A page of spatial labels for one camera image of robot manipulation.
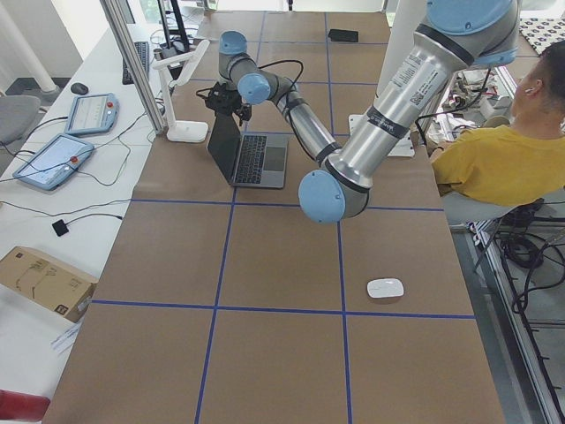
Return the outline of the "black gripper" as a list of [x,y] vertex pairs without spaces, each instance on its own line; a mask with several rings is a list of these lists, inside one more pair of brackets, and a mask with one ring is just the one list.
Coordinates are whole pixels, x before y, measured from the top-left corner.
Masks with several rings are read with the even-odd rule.
[[228,89],[226,83],[216,82],[210,88],[207,96],[207,107],[216,114],[220,113],[225,116],[230,116],[238,111],[239,126],[248,122],[252,117],[252,105],[242,103],[239,92]]

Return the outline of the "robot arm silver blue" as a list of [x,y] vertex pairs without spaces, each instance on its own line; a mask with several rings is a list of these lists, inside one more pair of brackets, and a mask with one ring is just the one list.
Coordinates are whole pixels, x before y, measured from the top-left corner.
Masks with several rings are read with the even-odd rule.
[[237,31],[222,33],[219,74],[250,104],[270,101],[319,165],[298,188],[303,212],[336,223],[366,208],[373,174],[452,75],[470,67],[511,63],[516,57],[519,1],[428,1],[410,34],[413,46],[374,97],[344,146],[339,146],[288,78],[262,71]]

